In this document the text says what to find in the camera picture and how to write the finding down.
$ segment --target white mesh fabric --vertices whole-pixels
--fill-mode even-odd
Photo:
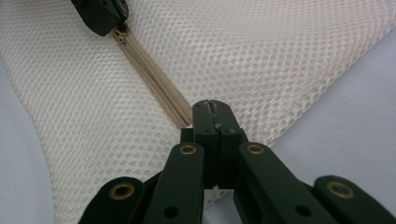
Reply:
[[[111,37],[70,1],[1,1],[0,50],[52,179],[56,223],[78,223],[108,180],[163,168],[179,131]]]
[[[136,38],[189,104],[229,104],[269,146],[396,24],[389,0],[128,3]]]

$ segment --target zipper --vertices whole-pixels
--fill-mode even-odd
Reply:
[[[161,68],[145,52],[132,31],[126,25],[122,29],[120,27],[115,28],[113,37],[175,125],[179,129],[191,125],[192,109],[189,103]]]

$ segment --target black plastic clip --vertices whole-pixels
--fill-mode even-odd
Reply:
[[[71,0],[84,23],[96,34],[105,36],[128,19],[125,0]]]

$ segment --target white cloth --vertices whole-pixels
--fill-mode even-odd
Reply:
[[[229,104],[274,143],[396,22],[393,1],[135,1],[128,23],[190,104]],[[0,2],[0,50],[37,129],[57,223],[109,179],[163,167],[178,131],[110,37],[69,1]]]

